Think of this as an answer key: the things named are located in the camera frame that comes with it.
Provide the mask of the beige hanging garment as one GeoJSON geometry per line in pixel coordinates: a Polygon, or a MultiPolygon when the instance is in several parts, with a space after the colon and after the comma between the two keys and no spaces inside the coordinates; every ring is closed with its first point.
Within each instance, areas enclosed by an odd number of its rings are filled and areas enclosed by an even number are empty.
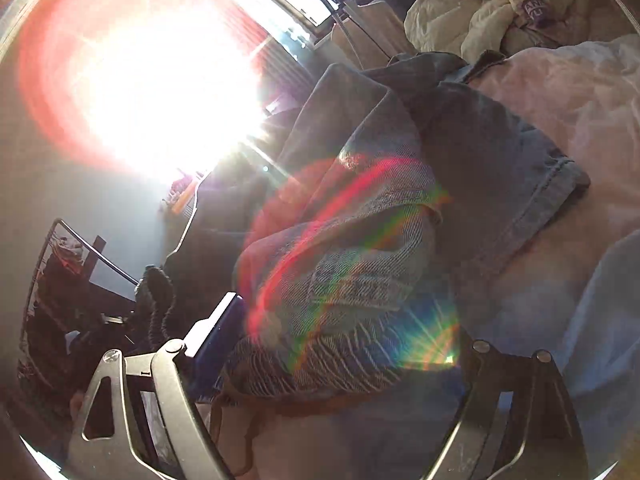
{"type": "Polygon", "coordinates": [[[349,62],[362,70],[372,70],[386,66],[397,55],[416,54],[406,37],[404,23],[386,2],[356,6],[356,11],[363,26],[344,18],[341,26],[333,26],[330,36],[331,44],[349,62]]]}

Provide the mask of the black metal rail frame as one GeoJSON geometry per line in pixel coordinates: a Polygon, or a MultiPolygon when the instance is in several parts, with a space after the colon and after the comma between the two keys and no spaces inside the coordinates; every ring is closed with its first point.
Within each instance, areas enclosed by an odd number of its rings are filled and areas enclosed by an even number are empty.
{"type": "Polygon", "coordinates": [[[51,391],[65,389],[73,340],[134,313],[137,280],[103,255],[105,246],[99,236],[87,242],[62,219],[51,224],[23,314],[19,378],[51,391]]]}

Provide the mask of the cream white crumpled garment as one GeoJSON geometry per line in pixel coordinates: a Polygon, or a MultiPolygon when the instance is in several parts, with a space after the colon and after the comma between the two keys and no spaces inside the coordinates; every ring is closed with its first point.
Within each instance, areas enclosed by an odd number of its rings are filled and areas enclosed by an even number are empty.
{"type": "Polygon", "coordinates": [[[603,41],[603,0],[416,0],[407,39],[420,52],[449,52],[474,63],[486,51],[514,55],[603,41]]]}

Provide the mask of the pink bed sheet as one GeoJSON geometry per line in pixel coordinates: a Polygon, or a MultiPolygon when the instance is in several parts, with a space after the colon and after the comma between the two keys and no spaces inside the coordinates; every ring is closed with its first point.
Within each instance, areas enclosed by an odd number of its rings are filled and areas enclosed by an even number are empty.
{"type": "Polygon", "coordinates": [[[470,85],[538,128],[590,179],[497,274],[456,286],[472,337],[550,347],[608,248],[639,227],[639,38],[528,49],[470,85]]]}

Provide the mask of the blue denim jeans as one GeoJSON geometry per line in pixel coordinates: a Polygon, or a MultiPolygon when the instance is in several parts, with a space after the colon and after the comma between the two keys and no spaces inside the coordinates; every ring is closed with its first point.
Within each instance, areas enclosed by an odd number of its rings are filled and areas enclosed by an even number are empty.
{"type": "Polygon", "coordinates": [[[427,53],[330,66],[200,186],[164,265],[153,333],[183,336],[226,292],[245,300],[224,367],[263,399],[368,394],[431,368],[480,292],[589,178],[542,131],[470,86],[484,70],[427,53]]]}

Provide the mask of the light blue blanket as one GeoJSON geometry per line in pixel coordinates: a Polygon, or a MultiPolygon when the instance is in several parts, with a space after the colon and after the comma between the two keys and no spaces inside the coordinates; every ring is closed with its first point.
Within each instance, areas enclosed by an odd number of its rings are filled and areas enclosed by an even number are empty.
{"type": "Polygon", "coordinates": [[[570,304],[551,289],[504,300],[475,337],[499,350],[552,353],[578,416],[590,468],[614,462],[631,429],[639,426],[639,233],[605,252],[582,296],[570,304]]]}

